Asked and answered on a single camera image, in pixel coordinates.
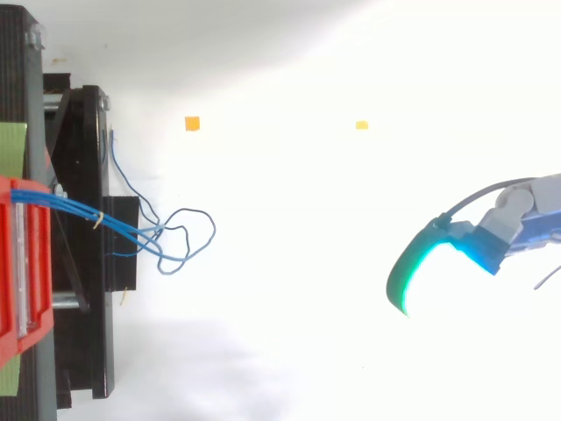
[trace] black metal frame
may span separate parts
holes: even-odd
[[[37,21],[21,6],[0,5],[0,121],[27,123],[24,177],[47,183],[40,46],[30,45]],[[3,421],[55,421],[53,334],[22,355],[18,397],[0,398]]]
[[[45,85],[50,92],[62,91],[58,110],[46,113],[47,148],[52,151],[56,182],[70,198],[136,226],[138,198],[109,196],[104,93],[97,86],[65,89],[59,75],[45,75]],[[54,313],[61,409],[70,407],[71,390],[91,389],[94,399],[100,399],[115,387],[111,292],[136,288],[136,258],[117,259],[112,253],[116,247],[120,253],[136,249],[128,242],[117,244],[120,239],[104,227],[92,230],[88,221],[63,214],[56,217],[60,231],[53,226],[53,255],[61,261],[53,265],[53,290],[73,290],[80,303],[80,309]]]
[[[43,81],[41,45],[30,42],[36,24],[25,8],[0,5],[0,121],[28,124],[24,176],[60,183],[70,198],[136,226],[138,198],[109,196],[104,93],[70,89],[69,75]],[[54,91],[63,94],[58,110],[45,112],[43,93]],[[111,292],[136,288],[136,258],[112,253],[136,247],[58,212],[52,237],[53,291],[74,291],[80,308],[55,310],[54,334],[22,355],[18,396],[0,398],[2,421],[55,421],[57,407],[71,406],[71,390],[105,398],[115,387]]]

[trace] wire bundle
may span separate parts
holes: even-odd
[[[181,264],[174,270],[166,271],[166,270],[162,269],[162,267],[161,267],[161,264],[162,264],[163,260],[160,258],[160,260],[158,261],[158,270],[160,271],[161,274],[163,274],[163,275],[173,275],[173,274],[175,274],[176,272],[178,272],[179,270],[181,270],[183,268],[185,263],[187,263],[189,260],[193,259],[202,250],[207,248],[210,245],[210,243],[212,242],[212,240],[214,239],[214,237],[216,236],[217,226],[216,226],[214,220],[212,219],[212,216],[209,215],[204,210],[180,208],[180,209],[176,210],[174,213],[172,213],[169,216],[169,218],[166,220],[166,222],[164,224],[162,224],[160,216],[156,213],[156,211],[154,210],[150,201],[148,199],[146,199],[138,190],[136,190],[134,187],[132,187],[131,182],[129,181],[127,176],[124,174],[123,169],[121,168],[121,166],[117,162],[117,158],[115,156],[115,138],[114,138],[114,132],[112,130],[110,131],[110,150],[111,150],[111,157],[113,158],[113,162],[115,163],[115,167],[117,168],[119,174],[123,177],[123,180],[126,183],[126,185],[129,187],[129,189],[131,189],[138,196],[138,198],[141,201],[144,201],[148,205],[148,208],[150,209],[150,212],[155,216],[155,221],[152,218],[149,218],[146,215],[144,207],[142,206],[142,202],[140,203],[140,213],[142,214],[142,216],[144,217],[144,219],[146,221],[148,221],[150,224],[153,225],[152,228],[147,229],[148,231],[154,231],[154,234],[152,235],[151,240],[158,241],[160,239],[161,235],[164,233],[164,230],[168,230],[168,231],[183,230],[183,232],[185,233],[185,244],[187,246],[187,252],[185,253],[185,257],[183,258],[183,260],[181,260]],[[212,235],[210,236],[209,240],[204,244],[204,246],[200,247],[199,249],[197,249],[193,253],[191,253],[191,245],[189,243],[189,232],[188,232],[187,227],[185,225],[169,226],[169,223],[171,222],[171,220],[173,218],[175,218],[181,212],[191,212],[191,213],[202,214],[205,217],[207,217],[209,219],[210,223],[212,224]],[[130,253],[130,254],[114,253],[114,255],[119,256],[119,257],[132,257],[135,254],[138,254],[140,251],[142,251],[142,249],[143,249],[143,247],[141,247],[136,253]]]
[[[125,237],[126,239],[128,239],[129,241],[131,241],[132,243],[138,246],[138,250],[136,253],[129,253],[129,254],[113,253],[114,255],[119,257],[132,257],[140,253],[142,250],[146,250],[147,252],[152,253],[159,257],[158,270],[160,271],[161,274],[173,275],[177,273],[179,270],[183,268],[185,263],[193,259],[202,250],[207,248],[212,242],[212,240],[215,238],[217,234],[217,226],[214,220],[212,219],[212,216],[209,213],[205,212],[204,210],[181,208],[176,210],[174,213],[172,213],[169,216],[169,218],[166,220],[166,222],[162,224],[161,219],[158,216],[158,214],[154,211],[152,204],[142,194],[140,194],[136,189],[132,187],[131,183],[129,182],[126,175],[124,174],[124,171],[117,163],[117,160],[115,158],[113,131],[111,131],[110,133],[110,148],[111,148],[111,156],[113,158],[113,161],[115,162],[115,166],[117,167],[117,170],[119,171],[121,176],[123,176],[124,181],[129,186],[129,188],[135,194],[138,195],[139,199],[144,201],[148,205],[150,212],[155,216],[155,221],[152,218],[149,218],[146,215],[142,207],[142,204],[140,205],[140,212],[142,213],[142,216],[150,224],[153,225],[152,227],[139,229],[134,226],[125,224],[124,222],[121,222],[109,215],[105,215],[103,214],[103,212],[94,209],[86,204],[76,202],[75,200],[72,199],[58,197],[56,195],[51,195],[48,193],[41,193],[34,190],[13,189],[11,191],[11,201],[13,203],[36,204],[39,206],[45,206],[47,208],[55,209],[57,211],[63,211],[71,215],[76,215],[77,217],[84,218],[87,219],[88,221],[94,222],[95,223],[94,229],[96,229],[99,224],[105,225],[111,230],[113,230],[114,232],[117,232],[118,234],[122,235],[123,237]],[[170,221],[181,212],[192,212],[192,213],[202,214],[205,217],[207,217],[210,223],[212,224],[212,234],[210,235],[208,241],[203,246],[195,250],[193,253],[191,253],[191,245],[189,244],[189,233],[187,227],[185,227],[185,225],[168,226]],[[165,230],[169,230],[169,231],[183,230],[185,232],[185,243],[187,245],[187,252],[185,253],[184,257],[174,257],[164,254],[163,249],[160,243],[158,242],[158,240],[160,239],[161,235]],[[138,238],[143,239],[145,242],[141,242],[139,239],[135,238],[135,235],[138,236]],[[175,261],[180,264],[177,268],[170,271],[166,271],[161,266],[164,260]]]
[[[139,250],[146,250],[147,252],[158,256],[160,258],[160,261],[170,260],[185,264],[185,262],[195,257],[195,253],[188,253],[188,256],[186,257],[174,257],[164,254],[163,249],[158,241],[146,234],[147,232],[160,230],[161,228],[158,225],[146,229],[135,228],[134,226],[118,221],[117,219],[109,215],[104,215],[101,211],[91,208],[86,204],[76,202],[72,199],[65,199],[63,197],[58,197],[48,193],[41,193],[33,190],[13,189],[11,191],[11,201],[13,203],[25,203],[45,206],[50,209],[55,209],[57,211],[63,211],[71,215],[76,215],[77,217],[87,219],[88,221],[99,222],[101,225],[107,226],[114,232],[117,232],[129,241],[136,244],[138,247],[140,247]],[[145,239],[146,243],[140,242],[132,234]],[[206,246],[208,246],[209,243],[210,241],[207,242],[205,246],[197,250],[196,253],[200,253],[204,248],[206,248]]]

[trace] white surface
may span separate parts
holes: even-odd
[[[561,417],[559,280],[522,321],[417,323],[385,297],[430,218],[559,172],[557,2],[25,3],[46,69],[111,95],[132,181],[219,230],[172,279],[140,258],[139,291],[115,296],[117,388],[62,419]],[[530,293],[558,256],[521,256],[516,282]]]

